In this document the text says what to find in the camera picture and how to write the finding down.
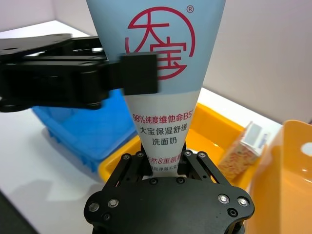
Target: red logo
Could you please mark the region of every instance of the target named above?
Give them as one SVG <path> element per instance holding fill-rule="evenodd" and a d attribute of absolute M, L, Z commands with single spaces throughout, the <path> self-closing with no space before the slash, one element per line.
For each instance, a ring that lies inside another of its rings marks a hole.
<path fill-rule="evenodd" d="M 187 27 L 190 30 L 191 45 L 187 45 L 186 42 L 182 42 L 182 41 L 171 41 L 170 36 L 167 36 L 165 41 L 160 39 L 155 33 L 154 28 L 169 27 L 170 24 L 169 23 L 152 23 L 152 12 L 156 12 L 156 11 L 167 11 L 180 17 L 186 23 Z M 135 24 L 138 20 L 144 19 L 144 17 L 145 19 L 147 18 L 146 24 Z M 185 15 L 183 15 L 181 12 L 170 7 L 165 7 L 165 6 L 152 7 L 137 14 L 128 26 L 128 29 L 139 29 L 139 28 L 140 29 L 145 28 L 146 31 L 145 31 L 145 34 L 143 36 L 141 43 L 134 50 L 134 52 L 139 52 L 141 48 L 144 46 L 147 40 L 147 37 L 151 35 L 155 39 L 155 43 L 149 45 L 150 51 L 163 54 L 161 58 L 158 58 L 158 61 L 165 62 L 165 65 L 159 66 L 158 69 L 167 70 L 168 74 L 159 76 L 158 79 L 160 80 L 170 79 L 179 75 L 181 72 L 185 70 L 187 65 L 178 63 L 178 61 L 181 60 L 181 55 L 178 55 L 178 54 L 181 54 L 181 50 L 183 51 L 189 50 L 190 51 L 189 57 L 192 57 L 194 54 L 194 50 L 195 50 L 195 32 L 191 25 L 191 22 L 187 19 Z M 129 38 L 125 38 L 125 49 L 126 49 L 126 53 L 130 52 Z"/>

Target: black metal bracket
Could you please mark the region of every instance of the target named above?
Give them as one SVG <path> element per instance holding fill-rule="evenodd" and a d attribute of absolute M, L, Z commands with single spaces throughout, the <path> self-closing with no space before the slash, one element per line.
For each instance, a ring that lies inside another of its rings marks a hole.
<path fill-rule="evenodd" d="M 181 155 L 179 177 L 149 179 L 144 151 L 122 155 L 84 208 L 93 234 L 243 234 L 243 221 L 254 213 L 248 193 L 231 186 L 205 152 Z"/>
<path fill-rule="evenodd" d="M 110 63 L 98 37 L 0 39 L 0 112 L 31 106 L 99 109 L 113 89 L 157 93 L 156 54 L 130 53 Z"/>

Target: white wall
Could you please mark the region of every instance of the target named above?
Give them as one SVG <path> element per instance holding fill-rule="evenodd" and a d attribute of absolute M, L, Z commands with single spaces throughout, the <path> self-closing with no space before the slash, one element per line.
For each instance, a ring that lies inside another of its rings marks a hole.
<path fill-rule="evenodd" d="M 228 0 L 204 86 L 278 121 L 312 119 L 312 1 Z"/>
<path fill-rule="evenodd" d="M 97 35 L 86 0 L 53 0 L 53 5 L 56 20 L 86 34 Z"/>
<path fill-rule="evenodd" d="M 54 19 L 52 0 L 0 0 L 0 32 Z"/>

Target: registered trademark symbol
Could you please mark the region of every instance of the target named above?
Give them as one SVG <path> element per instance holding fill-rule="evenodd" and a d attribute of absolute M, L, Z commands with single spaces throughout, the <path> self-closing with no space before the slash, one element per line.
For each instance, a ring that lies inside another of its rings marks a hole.
<path fill-rule="evenodd" d="M 192 13 L 194 11 L 194 7 L 192 5 L 188 5 L 186 10 L 188 13 Z"/>

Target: white table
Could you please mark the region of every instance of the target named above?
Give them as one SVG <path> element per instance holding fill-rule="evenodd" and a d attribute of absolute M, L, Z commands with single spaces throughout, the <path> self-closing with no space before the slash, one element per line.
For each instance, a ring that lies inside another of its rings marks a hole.
<path fill-rule="evenodd" d="M 0 38 L 86 34 L 57 21 L 0 33 Z M 252 120 L 276 135 L 280 124 L 206 89 L 198 100 L 242 126 Z M 0 189 L 41 234 L 87 234 L 87 198 L 103 183 L 64 147 L 50 139 L 31 110 L 0 113 Z"/>

